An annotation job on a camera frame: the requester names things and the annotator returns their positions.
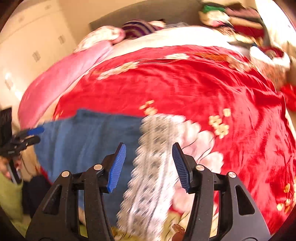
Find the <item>lace trim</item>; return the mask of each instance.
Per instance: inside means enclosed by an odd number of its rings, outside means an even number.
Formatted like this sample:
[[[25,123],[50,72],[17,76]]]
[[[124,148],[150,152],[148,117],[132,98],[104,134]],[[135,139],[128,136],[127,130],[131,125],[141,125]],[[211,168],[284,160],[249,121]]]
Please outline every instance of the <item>lace trim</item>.
[[[183,116],[164,114],[143,119],[135,168],[117,215],[121,231],[146,241],[161,240],[178,179],[172,145],[182,142],[184,120]]]

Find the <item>red satin fabric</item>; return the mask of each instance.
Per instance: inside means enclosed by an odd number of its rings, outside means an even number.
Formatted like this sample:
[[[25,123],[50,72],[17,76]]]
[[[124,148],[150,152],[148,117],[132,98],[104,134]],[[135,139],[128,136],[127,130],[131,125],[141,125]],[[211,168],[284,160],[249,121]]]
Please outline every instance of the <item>red satin fabric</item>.
[[[260,37],[264,38],[264,29],[251,28],[242,25],[234,25],[233,28],[236,32],[254,37],[255,39]]]
[[[187,60],[160,61],[166,55],[186,53]],[[154,100],[158,113],[183,115],[198,122],[202,130],[214,131],[209,116],[231,116],[223,122],[229,134],[216,138],[212,150],[224,155],[222,174],[234,171],[250,191],[271,233],[284,222],[285,214],[277,204],[287,198],[293,203],[295,177],[295,141],[285,118],[285,100],[256,70],[241,73],[224,61],[199,57],[196,53],[246,57],[220,47],[172,46],[145,48],[119,56],[96,66],[77,86],[64,95],[55,116],[70,117],[80,108],[98,112],[145,116],[139,107]],[[136,69],[97,80],[101,72],[127,62],[149,59]],[[284,192],[290,183],[291,189]]]
[[[286,100],[287,108],[291,111],[296,111],[296,88],[291,84],[286,84],[281,88],[281,92]]]

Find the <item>green fabric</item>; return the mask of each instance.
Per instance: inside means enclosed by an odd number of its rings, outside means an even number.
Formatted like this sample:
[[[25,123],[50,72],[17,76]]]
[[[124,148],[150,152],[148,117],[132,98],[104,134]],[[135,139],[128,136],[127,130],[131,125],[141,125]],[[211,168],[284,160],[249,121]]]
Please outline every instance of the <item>green fabric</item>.
[[[21,222],[22,210],[22,183],[14,184],[0,172],[0,206],[10,220]]]
[[[28,225],[21,223],[19,221],[14,221],[14,220],[12,220],[11,223],[20,232],[20,234],[25,237],[28,229]]]
[[[86,230],[86,227],[84,225],[80,225],[80,235],[81,236],[84,236],[84,237],[87,237],[87,230]]]
[[[225,8],[222,8],[222,7],[214,7],[214,6],[209,6],[209,5],[205,5],[203,7],[203,13],[207,13],[209,11],[221,11],[221,12],[225,12]]]

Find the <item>folded clothes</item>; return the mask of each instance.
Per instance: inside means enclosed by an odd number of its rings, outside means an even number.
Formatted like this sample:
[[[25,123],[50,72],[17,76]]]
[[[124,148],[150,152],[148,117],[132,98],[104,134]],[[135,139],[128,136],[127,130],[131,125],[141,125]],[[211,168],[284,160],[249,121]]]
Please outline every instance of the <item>folded clothes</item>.
[[[225,8],[205,5],[203,7],[203,10],[202,11],[203,11],[203,13],[207,13],[209,11],[221,11],[221,12],[225,12]]]
[[[229,22],[232,25],[241,25],[241,26],[246,26],[251,28],[263,29],[263,26],[260,23],[245,20],[243,18],[230,17]]]
[[[202,11],[199,11],[199,16],[200,20],[203,24],[207,26],[212,26],[212,27],[218,27],[221,25],[219,22],[228,22],[230,17],[221,11],[210,11],[207,13],[203,13]]]
[[[251,36],[254,38],[264,38],[264,29],[257,29],[252,27],[246,27],[242,25],[233,25],[234,30],[237,33],[244,34],[247,36]]]
[[[239,10],[232,10],[230,8],[225,9],[225,13],[228,16],[237,16],[237,17],[251,17],[251,18],[260,18],[259,13],[253,8],[246,8],[246,9],[239,9]]]

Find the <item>blue towel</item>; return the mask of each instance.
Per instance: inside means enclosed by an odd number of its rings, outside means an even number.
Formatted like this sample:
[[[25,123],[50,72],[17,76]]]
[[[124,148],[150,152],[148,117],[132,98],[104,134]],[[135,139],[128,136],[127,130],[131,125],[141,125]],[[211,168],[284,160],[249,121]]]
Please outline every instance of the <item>blue towel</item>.
[[[79,110],[72,118],[45,123],[44,133],[40,135],[41,142],[35,145],[35,152],[50,181],[54,182],[65,170],[84,172],[101,163],[123,142],[126,145],[126,160],[117,187],[111,194],[104,195],[110,225],[116,226],[116,214],[134,168],[141,121],[142,118],[132,116]],[[84,207],[83,191],[79,192],[79,206]]]

